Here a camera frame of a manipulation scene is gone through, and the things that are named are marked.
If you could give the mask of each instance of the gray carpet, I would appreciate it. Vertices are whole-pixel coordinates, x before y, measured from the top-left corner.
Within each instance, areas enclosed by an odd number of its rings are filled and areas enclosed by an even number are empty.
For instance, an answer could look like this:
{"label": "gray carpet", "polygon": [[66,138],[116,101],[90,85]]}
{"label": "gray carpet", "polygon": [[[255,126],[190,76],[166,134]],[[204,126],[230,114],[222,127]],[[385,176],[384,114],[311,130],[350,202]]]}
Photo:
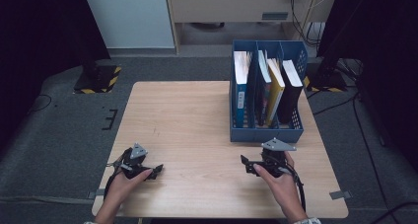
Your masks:
{"label": "gray carpet", "polygon": [[[12,148],[0,164],[0,196],[55,196],[85,199],[98,188],[108,154],[120,125],[131,87],[137,81],[229,80],[230,57],[131,57],[114,58],[122,67],[107,94],[73,94],[81,67],[48,78],[33,112],[22,122]],[[313,95],[313,112],[345,102],[357,90]],[[382,147],[364,105],[356,109],[377,168],[374,173],[368,148],[362,138],[352,102],[315,116],[336,178],[347,199],[349,216],[322,223],[371,223],[405,201],[418,200],[418,174],[395,147]],[[111,130],[107,117],[117,110]],[[0,203],[0,223],[83,223],[93,220],[92,204],[40,202]],[[399,223],[414,223],[418,207],[395,212]],[[137,223],[135,218],[117,218],[116,223]],[[147,219],[151,223],[184,223],[177,219]],[[387,217],[380,223],[395,223]]]}

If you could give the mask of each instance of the human hand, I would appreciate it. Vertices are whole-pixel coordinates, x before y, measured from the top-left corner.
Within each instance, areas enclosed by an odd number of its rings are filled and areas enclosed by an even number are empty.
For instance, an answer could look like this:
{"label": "human hand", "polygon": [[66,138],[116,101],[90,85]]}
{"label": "human hand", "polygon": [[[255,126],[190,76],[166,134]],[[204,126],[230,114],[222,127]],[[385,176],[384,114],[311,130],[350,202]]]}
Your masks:
{"label": "human hand", "polygon": [[[295,162],[289,152],[285,151],[285,156],[287,163],[295,168]],[[279,178],[274,178],[263,167],[254,164],[254,168],[270,187],[274,198],[282,207],[283,213],[290,223],[308,218],[307,213],[299,201],[296,184],[291,175],[283,174]]]}
{"label": "human hand", "polygon": [[148,169],[130,180],[125,177],[123,172],[118,173],[111,182],[104,203],[96,215],[95,222],[99,224],[113,223],[120,204],[152,172],[152,169]]}

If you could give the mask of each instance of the hand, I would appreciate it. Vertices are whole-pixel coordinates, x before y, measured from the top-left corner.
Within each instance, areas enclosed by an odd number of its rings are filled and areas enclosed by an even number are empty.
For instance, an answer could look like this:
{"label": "hand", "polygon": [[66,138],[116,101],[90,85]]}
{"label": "hand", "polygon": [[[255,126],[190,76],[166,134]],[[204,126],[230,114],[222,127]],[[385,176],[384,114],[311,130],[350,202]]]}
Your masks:
{"label": "hand", "polygon": [[[295,162],[289,152],[285,151],[285,155],[288,164],[295,168]],[[308,218],[307,213],[299,201],[296,184],[291,175],[283,174],[279,178],[274,178],[263,167],[254,164],[254,168],[270,187],[274,198],[282,207],[283,213],[290,223]]]}
{"label": "hand", "polygon": [[143,171],[138,174],[138,176],[130,180],[127,179],[122,172],[117,174],[108,189],[107,196],[101,209],[96,215],[95,222],[99,224],[113,223],[120,204],[122,204],[129,193],[132,192],[140,183],[145,181],[145,179],[147,179],[152,172],[152,169]]}

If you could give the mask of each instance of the wall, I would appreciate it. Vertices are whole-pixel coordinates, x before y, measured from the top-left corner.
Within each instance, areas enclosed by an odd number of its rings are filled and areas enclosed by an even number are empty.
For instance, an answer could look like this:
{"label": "wall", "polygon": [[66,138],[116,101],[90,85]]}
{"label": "wall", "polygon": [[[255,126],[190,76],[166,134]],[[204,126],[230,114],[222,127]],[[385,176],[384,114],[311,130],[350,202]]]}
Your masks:
{"label": "wall", "polygon": [[107,48],[174,48],[166,0],[88,0]]}

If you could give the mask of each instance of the vent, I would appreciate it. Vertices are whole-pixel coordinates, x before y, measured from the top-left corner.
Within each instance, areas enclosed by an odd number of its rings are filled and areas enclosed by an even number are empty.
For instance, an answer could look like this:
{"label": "vent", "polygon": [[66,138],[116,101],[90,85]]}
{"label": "vent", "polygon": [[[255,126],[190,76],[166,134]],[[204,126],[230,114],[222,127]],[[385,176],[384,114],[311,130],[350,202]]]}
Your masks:
{"label": "vent", "polygon": [[262,20],[287,20],[288,12],[264,12]]}

